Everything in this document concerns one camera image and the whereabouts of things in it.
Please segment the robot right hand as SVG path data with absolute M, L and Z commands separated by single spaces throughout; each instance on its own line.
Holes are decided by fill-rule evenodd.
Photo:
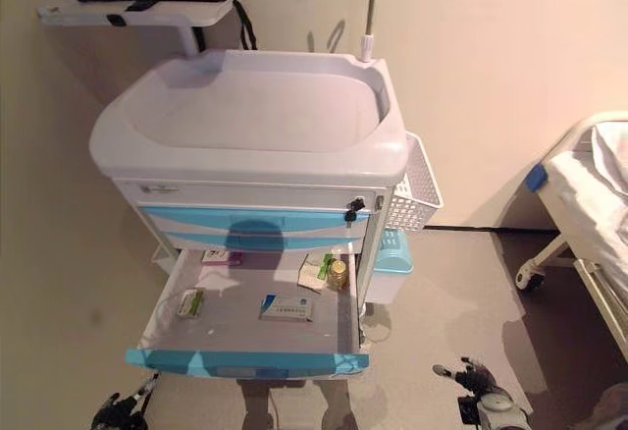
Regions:
M 432 371 L 437 376 L 455 381 L 478 398 L 503 392 L 495 376 L 483 363 L 469 356 L 461 356 L 460 361 L 464 365 L 461 371 L 451 370 L 441 364 L 434 364 Z

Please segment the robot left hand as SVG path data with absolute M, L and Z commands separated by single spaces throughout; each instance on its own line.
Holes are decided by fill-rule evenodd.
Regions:
M 126 398 L 119 393 L 111 395 L 95 413 L 91 429 L 148 429 L 145 413 L 156 388 L 160 373 L 153 373 Z

